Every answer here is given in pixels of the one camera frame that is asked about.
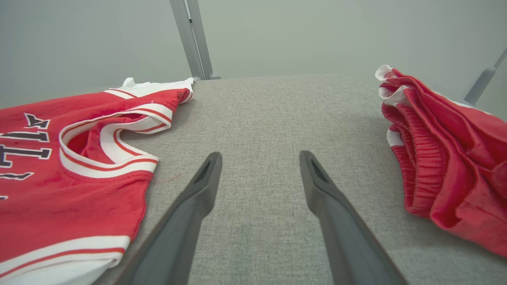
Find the red jersey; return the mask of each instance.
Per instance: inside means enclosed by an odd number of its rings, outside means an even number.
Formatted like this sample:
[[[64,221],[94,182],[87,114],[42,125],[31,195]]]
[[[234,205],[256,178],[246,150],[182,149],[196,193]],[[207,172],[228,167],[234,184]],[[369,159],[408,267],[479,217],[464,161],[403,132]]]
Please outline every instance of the red jersey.
[[[122,130],[171,127],[193,78],[0,110],[0,283],[91,284],[119,263],[158,158]]]
[[[388,65],[376,77],[407,211],[507,257],[507,124]]]

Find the white wall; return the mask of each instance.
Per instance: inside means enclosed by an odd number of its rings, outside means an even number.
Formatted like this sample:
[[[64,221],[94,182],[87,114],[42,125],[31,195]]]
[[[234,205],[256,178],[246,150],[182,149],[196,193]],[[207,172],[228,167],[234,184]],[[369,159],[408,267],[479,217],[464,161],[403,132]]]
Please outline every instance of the white wall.
[[[213,71],[223,78],[373,77],[389,64],[458,100],[507,47],[506,0],[200,0],[199,6]]]
[[[0,2],[0,109],[191,76],[169,0]]]

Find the metal frame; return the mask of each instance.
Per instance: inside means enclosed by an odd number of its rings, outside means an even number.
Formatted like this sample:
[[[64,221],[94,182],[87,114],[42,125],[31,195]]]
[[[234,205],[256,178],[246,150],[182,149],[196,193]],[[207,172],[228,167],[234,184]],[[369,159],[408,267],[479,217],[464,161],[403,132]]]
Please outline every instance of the metal frame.
[[[187,0],[191,21],[187,15],[185,0],[170,0],[170,3],[192,76],[203,80],[220,79],[218,74],[213,73],[211,67],[197,0]]]
[[[479,79],[475,82],[475,84],[470,89],[470,92],[465,97],[465,101],[472,106],[475,106],[477,101],[479,100],[479,97],[481,97],[484,90],[486,90],[486,87],[488,86],[491,79],[493,79],[493,76],[496,73],[496,70],[502,63],[503,59],[507,56],[507,48],[503,51],[502,55],[500,55],[500,58],[496,61],[495,65],[493,67],[486,68],[481,76],[479,76]]]

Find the table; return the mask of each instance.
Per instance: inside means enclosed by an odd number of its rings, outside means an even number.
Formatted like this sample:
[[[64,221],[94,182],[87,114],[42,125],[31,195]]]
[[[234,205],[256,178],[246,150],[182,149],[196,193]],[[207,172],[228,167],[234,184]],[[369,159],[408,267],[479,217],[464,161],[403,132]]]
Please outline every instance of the table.
[[[171,129],[125,132],[125,141],[161,162],[137,239],[96,284],[114,283],[214,151],[223,171],[189,284],[331,284],[319,222],[303,193],[300,150],[317,157],[410,284],[506,283],[506,259],[405,211],[378,86],[373,75],[198,81],[195,100],[178,107]]]

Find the jersey armhole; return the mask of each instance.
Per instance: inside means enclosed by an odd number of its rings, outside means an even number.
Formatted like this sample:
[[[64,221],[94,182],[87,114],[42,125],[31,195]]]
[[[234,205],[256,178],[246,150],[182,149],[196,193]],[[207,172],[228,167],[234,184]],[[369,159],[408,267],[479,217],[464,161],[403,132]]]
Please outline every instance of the jersey armhole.
[[[81,156],[67,145],[72,138],[93,128],[98,121],[118,117],[124,114],[141,114],[146,117],[130,123],[113,123],[102,127],[100,147],[113,164],[107,164]],[[85,120],[68,125],[59,135],[60,162],[67,170],[90,178],[111,178],[129,172],[144,170],[153,172],[158,164],[158,157],[134,148],[120,138],[122,130],[152,134],[171,127],[173,111],[158,103],[139,105],[123,112]]]

